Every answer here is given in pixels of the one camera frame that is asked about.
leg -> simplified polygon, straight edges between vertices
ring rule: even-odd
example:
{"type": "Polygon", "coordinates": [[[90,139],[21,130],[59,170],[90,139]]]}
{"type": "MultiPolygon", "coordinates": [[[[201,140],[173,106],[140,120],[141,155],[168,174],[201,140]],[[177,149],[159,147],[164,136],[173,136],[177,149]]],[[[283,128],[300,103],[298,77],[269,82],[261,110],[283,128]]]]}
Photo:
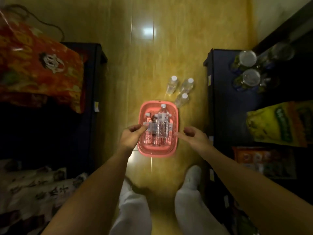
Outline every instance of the leg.
{"type": "Polygon", "coordinates": [[[119,216],[110,235],[151,235],[152,222],[146,197],[135,194],[124,180],[119,196],[119,216]]]}
{"type": "Polygon", "coordinates": [[[229,235],[202,201],[197,187],[201,179],[199,166],[192,166],[175,197],[175,214],[184,235],[229,235]]]}

electrical cord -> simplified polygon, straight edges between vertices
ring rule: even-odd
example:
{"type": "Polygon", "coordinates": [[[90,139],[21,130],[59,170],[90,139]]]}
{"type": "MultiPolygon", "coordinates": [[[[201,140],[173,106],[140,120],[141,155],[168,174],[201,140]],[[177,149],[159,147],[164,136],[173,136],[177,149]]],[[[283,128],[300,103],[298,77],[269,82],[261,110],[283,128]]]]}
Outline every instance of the electrical cord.
{"type": "Polygon", "coordinates": [[[49,23],[46,23],[44,21],[41,21],[35,14],[31,13],[25,6],[19,5],[19,4],[12,4],[12,5],[6,5],[3,9],[6,10],[6,11],[9,11],[9,12],[12,12],[12,13],[15,13],[15,14],[19,15],[23,19],[23,21],[27,20],[29,18],[29,16],[32,16],[37,21],[39,21],[40,23],[42,23],[44,25],[52,26],[54,28],[57,28],[61,32],[61,34],[62,34],[60,42],[64,41],[65,34],[64,34],[63,30],[59,26],[54,25],[54,24],[49,24],[49,23]],[[17,11],[14,10],[14,8],[22,9],[23,11],[25,11],[26,15],[22,15],[21,13],[18,13],[17,11]]]}

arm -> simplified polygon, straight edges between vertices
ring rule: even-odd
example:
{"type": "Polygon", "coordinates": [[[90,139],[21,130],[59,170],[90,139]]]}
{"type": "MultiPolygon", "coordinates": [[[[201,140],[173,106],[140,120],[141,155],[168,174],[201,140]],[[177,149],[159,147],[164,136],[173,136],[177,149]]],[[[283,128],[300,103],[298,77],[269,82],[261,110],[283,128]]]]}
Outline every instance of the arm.
{"type": "Polygon", "coordinates": [[[261,234],[313,234],[313,206],[220,153],[197,128],[185,127],[184,132],[177,137],[209,162],[261,234]]]}
{"type": "Polygon", "coordinates": [[[128,158],[146,129],[146,126],[139,124],[123,131],[116,153],[77,189],[53,217],[42,235],[108,233],[128,158]]]}

cartoon face print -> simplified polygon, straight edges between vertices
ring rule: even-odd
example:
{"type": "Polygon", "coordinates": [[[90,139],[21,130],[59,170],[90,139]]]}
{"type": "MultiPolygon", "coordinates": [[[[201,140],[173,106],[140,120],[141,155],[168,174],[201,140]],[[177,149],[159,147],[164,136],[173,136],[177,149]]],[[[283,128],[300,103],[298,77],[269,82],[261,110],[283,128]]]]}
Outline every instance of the cartoon face print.
{"type": "Polygon", "coordinates": [[[63,72],[65,70],[64,63],[56,54],[49,55],[47,53],[39,54],[39,60],[44,68],[49,68],[53,73],[63,72]]]}

orange patterned cloth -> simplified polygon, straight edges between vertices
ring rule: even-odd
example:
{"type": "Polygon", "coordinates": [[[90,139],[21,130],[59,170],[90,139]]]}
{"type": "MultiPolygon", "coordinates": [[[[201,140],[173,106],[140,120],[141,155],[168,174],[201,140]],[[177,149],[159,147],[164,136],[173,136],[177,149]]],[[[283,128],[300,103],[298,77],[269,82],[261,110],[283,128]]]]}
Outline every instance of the orange patterned cloth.
{"type": "Polygon", "coordinates": [[[39,107],[50,96],[82,113],[84,64],[80,55],[12,15],[1,15],[0,101],[26,106],[30,99],[36,102],[29,106],[39,107]],[[16,99],[21,94],[31,95],[19,104],[16,99]]]}

